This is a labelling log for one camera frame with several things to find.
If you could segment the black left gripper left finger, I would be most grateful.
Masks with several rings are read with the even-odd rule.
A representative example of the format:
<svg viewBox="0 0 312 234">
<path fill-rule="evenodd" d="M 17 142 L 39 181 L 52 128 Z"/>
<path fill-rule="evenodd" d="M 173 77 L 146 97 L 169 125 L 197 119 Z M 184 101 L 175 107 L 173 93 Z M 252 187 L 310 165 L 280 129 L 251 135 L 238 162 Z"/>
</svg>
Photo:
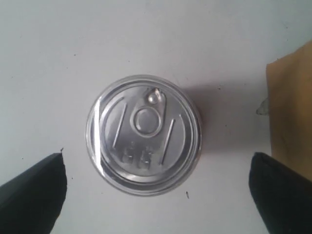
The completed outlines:
<svg viewBox="0 0 312 234">
<path fill-rule="evenodd" d="M 2 234 L 49 234 L 67 193 L 62 153 L 53 153 L 0 187 Z"/>
</svg>

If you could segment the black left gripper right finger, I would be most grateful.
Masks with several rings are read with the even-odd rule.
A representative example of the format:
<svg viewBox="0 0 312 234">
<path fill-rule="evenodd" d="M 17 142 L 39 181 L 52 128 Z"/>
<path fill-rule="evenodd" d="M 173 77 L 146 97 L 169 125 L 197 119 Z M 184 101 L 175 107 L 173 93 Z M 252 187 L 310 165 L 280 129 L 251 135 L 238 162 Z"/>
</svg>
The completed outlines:
<svg viewBox="0 0 312 234">
<path fill-rule="evenodd" d="M 249 189 L 269 233 L 312 232 L 311 181 L 257 152 L 251 161 Z"/>
</svg>

